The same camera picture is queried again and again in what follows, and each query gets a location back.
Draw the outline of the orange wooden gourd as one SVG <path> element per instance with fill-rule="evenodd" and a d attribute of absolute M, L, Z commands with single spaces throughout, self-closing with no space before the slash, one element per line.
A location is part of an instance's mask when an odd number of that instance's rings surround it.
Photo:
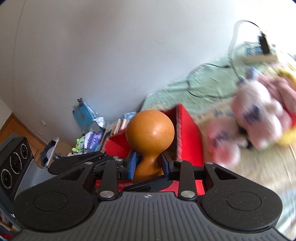
<path fill-rule="evenodd" d="M 158 110 L 141 111 L 128 123 L 125 134 L 132 149 L 142 156 L 135 169 L 133 183 L 161 176 L 163 171 L 158 157 L 171 145 L 175 136 L 169 117 Z"/>

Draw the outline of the red cardboard box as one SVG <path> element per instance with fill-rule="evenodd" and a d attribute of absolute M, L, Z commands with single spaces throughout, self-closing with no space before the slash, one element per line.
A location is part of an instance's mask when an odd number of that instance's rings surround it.
<path fill-rule="evenodd" d="M 184 160 L 190 162 L 193 165 L 197 196 L 204 194 L 202 184 L 204 161 L 200 129 L 181 104 L 178 104 L 170 110 L 161 110 L 160 112 L 169 117 L 175 129 L 173 142 L 162 153 L 167 153 L 173 161 Z M 107 154 L 125 158 L 130 151 L 133 151 L 132 147 L 127 142 L 125 131 L 126 129 L 107 140 L 105 144 Z M 142 156 L 137 151 L 136 153 L 139 164 L 142 160 Z M 161 164 L 161 154 L 158 157 L 158 161 Z M 166 180 L 164 174 L 136 184 L 133 183 L 133 180 L 119 181 L 119 189 L 122 191 L 172 191 L 175 192 L 176 195 L 178 195 L 178 185 L 178 181 Z"/>

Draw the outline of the wooden door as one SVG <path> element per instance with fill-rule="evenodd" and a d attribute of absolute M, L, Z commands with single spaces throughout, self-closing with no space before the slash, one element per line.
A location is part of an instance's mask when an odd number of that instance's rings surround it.
<path fill-rule="evenodd" d="M 32 133 L 13 113 L 1 128 L 1 143 L 12 133 L 16 133 L 18 136 L 28 139 L 34 158 L 36 162 L 39 162 L 40 154 L 45 148 L 46 143 Z"/>

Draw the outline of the purple tissue pack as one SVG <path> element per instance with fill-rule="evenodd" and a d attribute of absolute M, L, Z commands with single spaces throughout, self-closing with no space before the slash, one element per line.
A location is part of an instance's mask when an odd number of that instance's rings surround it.
<path fill-rule="evenodd" d="M 88 132 L 85 135 L 84 140 L 84 152 L 96 152 L 98 151 L 100 141 L 102 139 L 102 133 Z"/>

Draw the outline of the green frog plush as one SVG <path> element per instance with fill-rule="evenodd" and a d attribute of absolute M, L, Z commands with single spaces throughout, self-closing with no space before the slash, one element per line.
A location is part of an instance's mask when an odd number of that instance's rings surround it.
<path fill-rule="evenodd" d="M 72 148 L 72 153 L 80 155 L 84 153 L 85 136 L 82 136 L 76 140 L 75 147 Z"/>

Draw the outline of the black thermos bottle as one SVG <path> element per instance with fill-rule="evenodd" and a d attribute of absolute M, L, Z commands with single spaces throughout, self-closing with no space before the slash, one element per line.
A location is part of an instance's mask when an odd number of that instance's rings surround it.
<path fill-rule="evenodd" d="M 64 158 L 64 157 L 65 157 L 65 156 L 62 156 L 62 155 L 60 155 L 60 154 L 58 154 L 58 153 L 54 153 L 52 159 L 53 159 L 54 161 L 56 161 L 56 160 L 58 160 L 58 159 L 62 159 L 62 158 Z"/>

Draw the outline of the brown cardboard box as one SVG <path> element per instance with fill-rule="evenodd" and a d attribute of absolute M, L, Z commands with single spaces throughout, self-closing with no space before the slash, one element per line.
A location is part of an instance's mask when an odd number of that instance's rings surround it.
<path fill-rule="evenodd" d="M 40 153 L 39 167 L 47 168 L 55 161 L 54 156 L 67 157 L 71 152 L 70 145 L 59 138 L 52 139 Z"/>

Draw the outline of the stack of books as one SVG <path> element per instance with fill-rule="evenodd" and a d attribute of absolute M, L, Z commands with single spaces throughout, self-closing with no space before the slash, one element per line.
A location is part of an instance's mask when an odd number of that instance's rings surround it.
<path fill-rule="evenodd" d="M 119 118 L 119 119 L 115 120 L 109 126 L 110 135 L 114 136 L 118 132 L 121 132 L 122 130 L 124 130 L 126 128 L 127 124 L 128 124 L 128 119 L 127 118 Z"/>

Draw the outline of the small square mirror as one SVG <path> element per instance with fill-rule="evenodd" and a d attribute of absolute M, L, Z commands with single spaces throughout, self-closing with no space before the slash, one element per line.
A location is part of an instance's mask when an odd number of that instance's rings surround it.
<path fill-rule="evenodd" d="M 94 132 L 96 134 L 98 134 L 101 131 L 100 126 L 97 124 L 96 121 L 93 121 L 92 122 L 92 124 L 90 126 L 90 131 L 91 132 Z"/>

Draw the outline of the small pink plush bunny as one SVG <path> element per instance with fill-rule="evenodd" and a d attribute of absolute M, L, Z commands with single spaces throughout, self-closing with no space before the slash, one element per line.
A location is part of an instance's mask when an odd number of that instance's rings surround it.
<path fill-rule="evenodd" d="M 211 119 L 206 135 L 212 161 L 223 167 L 236 165 L 241 157 L 240 148 L 248 146 L 247 138 L 240 133 L 235 118 L 227 115 Z"/>

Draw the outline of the blue plastic bag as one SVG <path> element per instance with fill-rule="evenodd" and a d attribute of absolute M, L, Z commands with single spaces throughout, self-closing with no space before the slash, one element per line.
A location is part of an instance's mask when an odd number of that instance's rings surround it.
<path fill-rule="evenodd" d="M 101 131 L 105 130 L 105 120 L 103 116 L 96 113 L 82 98 L 77 99 L 78 104 L 73 106 L 73 116 L 82 133 L 90 131 L 93 121 L 100 126 Z"/>

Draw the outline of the green bear bedsheet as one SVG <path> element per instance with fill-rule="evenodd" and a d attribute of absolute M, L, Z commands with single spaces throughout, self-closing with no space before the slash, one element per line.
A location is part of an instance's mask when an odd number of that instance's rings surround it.
<path fill-rule="evenodd" d="M 236 92 L 237 81 L 248 68 L 241 60 L 243 45 L 212 62 L 193 69 L 180 81 L 149 94 L 141 109 L 168 110 L 182 104 L 192 117 L 210 109 L 224 108 Z"/>

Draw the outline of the large pink plush bunny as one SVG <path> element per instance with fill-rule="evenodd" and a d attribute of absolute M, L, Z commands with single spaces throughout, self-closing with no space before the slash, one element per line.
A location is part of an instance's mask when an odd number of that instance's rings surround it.
<path fill-rule="evenodd" d="M 283 133 L 292 127 L 291 117 L 280 102 L 271 97 L 253 67 L 247 68 L 245 76 L 240 78 L 231 109 L 256 149 L 265 149 L 279 141 Z"/>

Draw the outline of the white power strip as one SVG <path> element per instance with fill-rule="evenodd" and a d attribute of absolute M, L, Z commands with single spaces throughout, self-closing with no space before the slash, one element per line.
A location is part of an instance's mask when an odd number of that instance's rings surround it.
<path fill-rule="evenodd" d="M 276 62 L 278 60 L 278 54 L 275 46 L 269 45 L 269 51 L 269 54 L 264 54 L 259 43 L 245 42 L 241 54 L 241 60 L 246 65 L 262 62 Z"/>

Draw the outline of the black charger adapter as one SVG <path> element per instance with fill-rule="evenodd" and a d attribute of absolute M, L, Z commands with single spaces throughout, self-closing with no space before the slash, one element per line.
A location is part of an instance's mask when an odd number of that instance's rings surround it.
<path fill-rule="evenodd" d="M 269 45 L 266 39 L 266 35 L 261 32 L 260 36 L 258 37 L 259 43 L 261 45 L 261 49 L 264 55 L 267 55 L 270 53 Z"/>

